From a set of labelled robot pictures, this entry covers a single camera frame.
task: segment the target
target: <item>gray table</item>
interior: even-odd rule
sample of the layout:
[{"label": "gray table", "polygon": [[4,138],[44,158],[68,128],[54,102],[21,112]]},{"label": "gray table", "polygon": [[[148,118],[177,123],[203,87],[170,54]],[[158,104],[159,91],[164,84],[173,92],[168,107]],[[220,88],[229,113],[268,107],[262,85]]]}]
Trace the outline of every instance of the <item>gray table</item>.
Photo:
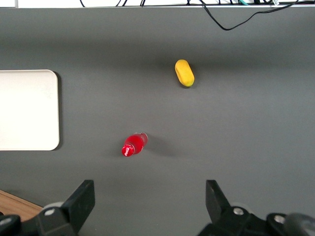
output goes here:
[{"label": "gray table", "polygon": [[[225,26],[261,8],[212,8]],[[60,76],[61,145],[0,152],[0,189],[39,205],[94,179],[82,236],[193,236],[205,180],[257,216],[314,216],[315,8],[225,32],[201,8],[0,9],[0,69]],[[184,89],[174,64],[190,62]],[[120,149],[149,135],[137,156]]]}]

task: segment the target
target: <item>black cable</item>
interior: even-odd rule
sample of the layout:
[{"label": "black cable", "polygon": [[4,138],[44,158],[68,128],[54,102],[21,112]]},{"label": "black cable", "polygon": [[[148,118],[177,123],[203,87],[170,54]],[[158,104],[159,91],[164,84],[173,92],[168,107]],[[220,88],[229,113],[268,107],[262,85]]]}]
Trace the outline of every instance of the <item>black cable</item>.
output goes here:
[{"label": "black cable", "polygon": [[272,3],[272,0],[269,0],[269,1],[266,1],[266,0],[264,0],[264,5],[266,5],[266,4],[270,4],[270,3]]},{"label": "black cable", "polygon": [[83,5],[83,2],[82,2],[82,0],[80,0],[80,3],[81,3],[81,5],[82,5],[83,7],[85,7],[85,6]]},{"label": "black cable", "polygon": [[117,5],[116,6],[118,6],[119,4],[120,4],[120,2],[121,2],[122,0],[119,0],[119,2],[117,3]]},{"label": "black cable", "polygon": [[212,19],[222,30],[229,31],[229,30],[233,30],[233,29],[235,29],[236,27],[239,27],[239,26],[241,26],[242,24],[246,23],[247,21],[249,21],[252,17],[254,17],[254,16],[257,15],[257,14],[267,14],[267,13],[271,13],[271,12],[283,10],[283,9],[286,9],[286,8],[291,7],[292,5],[296,4],[299,0],[297,0],[297,1],[295,1],[294,3],[291,3],[291,4],[289,4],[289,5],[283,6],[283,7],[279,7],[279,8],[275,8],[275,9],[267,10],[267,11],[258,11],[258,12],[255,12],[255,13],[252,14],[252,16],[250,16],[247,20],[243,21],[242,23],[239,23],[239,24],[236,25],[236,26],[233,26],[232,28],[225,28],[225,27],[223,27],[223,26],[214,18],[214,16],[210,13],[210,11],[208,10],[207,5],[204,3],[204,1],[203,1],[203,0],[199,0],[199,1],[202,3],[203,8],[206,10],[206,12],[207,12],[208,15],[211,17],[211,19]]},{"label": "black cable", "polygon": [[315,1],[300,1],[300,2],[297,2],[296,4],[315,4]]}]

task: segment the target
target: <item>white board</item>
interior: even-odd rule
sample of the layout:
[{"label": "white board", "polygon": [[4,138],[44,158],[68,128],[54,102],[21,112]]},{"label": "white board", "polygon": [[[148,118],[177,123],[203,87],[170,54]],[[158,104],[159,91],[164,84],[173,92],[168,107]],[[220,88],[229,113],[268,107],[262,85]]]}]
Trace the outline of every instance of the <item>white board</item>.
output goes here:
[{"label": "white board", "polygon": [[58,144],[56,74],[0,71],[0,150],[53,150]]}]

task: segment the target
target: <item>red bottle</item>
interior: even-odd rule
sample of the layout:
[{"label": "red bottle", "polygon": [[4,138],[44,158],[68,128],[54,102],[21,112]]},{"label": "red bottle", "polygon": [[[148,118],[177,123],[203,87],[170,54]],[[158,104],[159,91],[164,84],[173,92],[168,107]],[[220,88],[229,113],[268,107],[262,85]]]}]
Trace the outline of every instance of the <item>red bottle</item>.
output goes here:
[{"label": "red bottle", "polygon": [[145,133],[134,133],[126,139],[122,148],[122,154],[124,156],[138,154],[142,151],[147,142],[148,136]]}]

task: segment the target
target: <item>yellow object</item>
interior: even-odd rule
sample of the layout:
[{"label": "yellow object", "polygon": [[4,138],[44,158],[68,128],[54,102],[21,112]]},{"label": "yellow object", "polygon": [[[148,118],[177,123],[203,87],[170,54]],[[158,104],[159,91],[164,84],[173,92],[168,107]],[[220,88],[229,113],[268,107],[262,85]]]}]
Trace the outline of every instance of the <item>yellow object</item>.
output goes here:
[{"label": "yellow object", "polygon": [[192,86],[195,81],[195,77],[192,73],[192,70],[186,60],[178,60],[175,64],[175,71],[179,82],[186,87]]}]

